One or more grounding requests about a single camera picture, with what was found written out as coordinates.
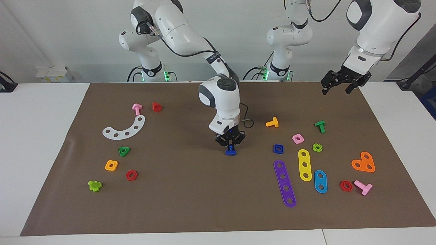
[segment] blue square nut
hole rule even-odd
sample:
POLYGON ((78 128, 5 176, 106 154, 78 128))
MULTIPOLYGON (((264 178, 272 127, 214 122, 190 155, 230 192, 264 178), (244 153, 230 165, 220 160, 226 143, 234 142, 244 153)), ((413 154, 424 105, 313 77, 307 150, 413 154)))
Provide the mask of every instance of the blue square nut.
POLYGON ((274 145, 274 149, 273 149, 274 153, 283 154, 284 150, 285 150, 285 148, 282 145, 279 145, 279 144, 274 145))

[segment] white table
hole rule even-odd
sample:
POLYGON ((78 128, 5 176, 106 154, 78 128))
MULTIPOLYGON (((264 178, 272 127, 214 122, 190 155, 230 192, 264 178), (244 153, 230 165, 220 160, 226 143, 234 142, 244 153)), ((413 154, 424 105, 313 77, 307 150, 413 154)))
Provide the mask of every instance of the white table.
MULTIPOLYGON (((436 244, 436 227, 19 237, 89 84, 20 84, 0 94, 0 244, 436 244)), ((435 216, 436 121, 396 84, 360 88, 435 216)))

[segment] red nut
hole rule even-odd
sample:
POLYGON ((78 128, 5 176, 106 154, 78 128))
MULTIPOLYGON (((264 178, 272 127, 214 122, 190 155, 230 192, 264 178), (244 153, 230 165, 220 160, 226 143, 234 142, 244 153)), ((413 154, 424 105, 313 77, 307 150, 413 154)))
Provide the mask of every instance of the red nut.
POLYGON ((138 172, 136 172, 136 170, 129 170, 126 173, 126 179, 128 181, 135 180, 137 177, 138 177, 138 172))
POLYGON ((153 102, 151 104, 151 109, 153 109, 154 112, 160 112, 162 110, 162 106, 157 102, 153 102))
POLYGON ((339 184, 339 186, 341 187, 341 189, 342 189, 343 191, 347 191, 347 192, 350 192, 350 191, 353 189, 353 185, 351 184, 350 181, 347 181, 347 180, 343 180, 343 181, 339 184))

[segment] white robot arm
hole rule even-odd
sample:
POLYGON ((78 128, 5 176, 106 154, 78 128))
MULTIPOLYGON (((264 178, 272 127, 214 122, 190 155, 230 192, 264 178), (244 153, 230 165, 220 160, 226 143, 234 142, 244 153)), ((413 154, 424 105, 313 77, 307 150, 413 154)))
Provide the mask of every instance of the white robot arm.
POLYGON ((305 0, 285 0, 286 15, 291 25, 278 26, 268 31, 266 40, 274 48, 274 56, 268 64, 268 79, 284 81, 291 65, 291 46, 308 44, 312 28, 308 25, 305 0))
POLYGON ((209 128, 218 135, 215 140, 231 150, 245 137, 239 131, 239 78, 229 68, 210 42, 198 35, 183 15, 178 0, 135 0, 132 25, 139 34, 158 37, 176 55, 201 55, 216 75, 198 89, 201 102, 217 110, 209 128))
POLYGON ((141 37, 131 31, 122 32, 119 37, 119 44, 127 51, 136 53, 141 61, 142 76, 147 82, 165 81, 162 72, 162 62, 156 49, 148 47, 149 44, 159 40, 158 37, 141 37))
POLYGON ((342 83, 351 83, 347 94, 371 77, 369 69, 392 44, 420 18, 420 0, 353 0, 347 10, 350 25, 360 32, 340 71, 329 71, 321 81, 323 93, 342 83))

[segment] curved plate with holes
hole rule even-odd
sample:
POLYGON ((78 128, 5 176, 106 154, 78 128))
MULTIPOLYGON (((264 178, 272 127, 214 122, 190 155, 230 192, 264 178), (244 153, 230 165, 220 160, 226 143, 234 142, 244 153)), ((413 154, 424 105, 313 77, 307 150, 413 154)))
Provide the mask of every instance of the curved plate with holes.
POLYGON ((322 170, 315 171, 315 190, 321 194, 326 193, 328 190, 327 175, 322 170))
POLYGON ((312 167, 310 166, 310 154, 305 149, 298 151, 298 166, 300 170, 300 178, 304 181, 311 181, 312 167))
POLYGON ((286 171, 285 163, 280 160, 275 161, 274 170, 276 171, 283 203, 288 208, 294 207, 297 204, 297 200, 295 199, 294 191, 292 190, 291 180, 289 179, 288 171, 286 171))
POLYGON ((135 117, 135 121, 130 128, 123 131, 118 131, 112 127, 107 127, 103 129, 103 135, 110 140, 125 140, 137 134, 144 126, 144 123, 145 117, 143 115, 139 115, 135 117))
POLYGON ((373 173, 375 171, 374 160, 370 153, 363 151, 360 153, 362 160, 353 160, 351 166, 358 171, 373 173))

